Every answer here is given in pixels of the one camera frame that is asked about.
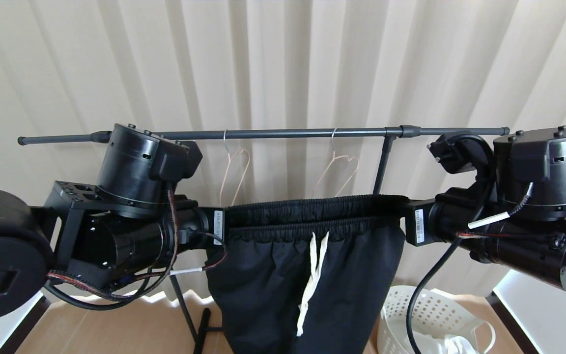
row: drawstring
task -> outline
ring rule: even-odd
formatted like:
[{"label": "drawstring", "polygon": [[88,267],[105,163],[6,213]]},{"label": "drawstring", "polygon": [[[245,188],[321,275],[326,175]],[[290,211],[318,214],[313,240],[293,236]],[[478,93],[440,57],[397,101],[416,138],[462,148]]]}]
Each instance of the drawstring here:
[{"label": "drawstring", "polygon": [[316,292],[318,286],[318,281],[320,280],[320,274],[322,272],[322,266],[324,261],[324,255],[326,255],[326,247],[329,242],[329,232],[326,233],[322,242],[320,243],[320,256],[317,258],[316,249],[316,233],[312,233],[313,237],[310,241],[310,263],[311,263],[311,274],[310,279],[307,281],[307,286],[303,292],[303,299],[298,308],[301,313],[298,316],[298,322],[296,323],[296,336],[300,337],[303,335],[303,324],[305,323],[305,316],[307,316],[307,311],[310,309],[310,298]]}]

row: white label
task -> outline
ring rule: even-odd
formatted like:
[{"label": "white label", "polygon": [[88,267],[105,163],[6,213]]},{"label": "white label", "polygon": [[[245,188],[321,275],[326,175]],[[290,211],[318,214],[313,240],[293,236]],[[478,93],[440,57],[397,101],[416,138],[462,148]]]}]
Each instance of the white label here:
[{"label": "white label", "polygon": [[416,243],[425,242],[425,216],[423,215],[423,209],[417,209],[415,211],[416,219]]},{"label": "white label", "polygon": [[[216,210],[213,212],[213,235],[218,236],[222,240],[224,239],[224,211]],[[214,239],[213,244],[216,246],[222,246],[222,242]]]}]

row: laundry basket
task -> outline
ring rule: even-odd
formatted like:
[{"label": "laundry basket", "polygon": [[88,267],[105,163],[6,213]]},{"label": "laundry basket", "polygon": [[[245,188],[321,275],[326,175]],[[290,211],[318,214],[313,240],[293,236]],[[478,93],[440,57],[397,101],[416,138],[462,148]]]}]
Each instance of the laundry basket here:
[{"label": "laundry basket", "polygon": [[[391,287],[381,311],[377,349],[380,354],[408,354],[403,341],[407,341],[405,318],[409,299],[415,287],[400,285]],[[478,348],[475,330],[480,325],[490,327],[492,339],[484,350],[486,354],[495,343],[495,330],[492,325],[473,316],[455,301],[434,291],[423,289],[418,296],[413,311],[412,328],[422,334],[430,334],[434,338],[444,338],[447,334],[462,336],[473,348]]]}]

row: wooden floor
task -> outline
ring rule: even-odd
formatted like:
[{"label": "wooden floor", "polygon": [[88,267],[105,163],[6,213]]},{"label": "wooden floor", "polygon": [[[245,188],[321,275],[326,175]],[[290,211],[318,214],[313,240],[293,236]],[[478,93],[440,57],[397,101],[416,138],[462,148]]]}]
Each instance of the wooden floor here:
[{"label": "wooden floor", "polygon": [[[205,307],[212,311],[211,326],[222,323],[220,309],[211,298],[199,298],[192,291],[186,292],[185,297],[196,328]],[[454,300],[495,327],[497,341],[489,354],[521,353],[484,298],[456,295]],[[489,343],[490,332],[481,326],[477,334],[481,350]],[[377,353],[376,341],[375,329],[364,354]],[[62,302],[53,304],[17,354],[190,354],[193,348],[178,302],[171,302],[160,293],[113,311],[87,311]],[[203,353],[231,354],[232,351],[222,333],[211,332],[207,334]]]}]

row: black shorts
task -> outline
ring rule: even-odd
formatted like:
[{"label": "black shorts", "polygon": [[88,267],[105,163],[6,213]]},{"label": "black shorts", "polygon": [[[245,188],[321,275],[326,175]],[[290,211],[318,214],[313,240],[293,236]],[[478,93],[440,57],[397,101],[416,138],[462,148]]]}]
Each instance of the black shorts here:
[{"label": "black shorts", "polygon": [[[228,208],[227,259],[207,278],[233,351],[363,352],[402,254],[397,206],[406,200],[361,195]],[[319,245],[327,232],[322,274],[296,336],[310,240],[315,233]]]}]

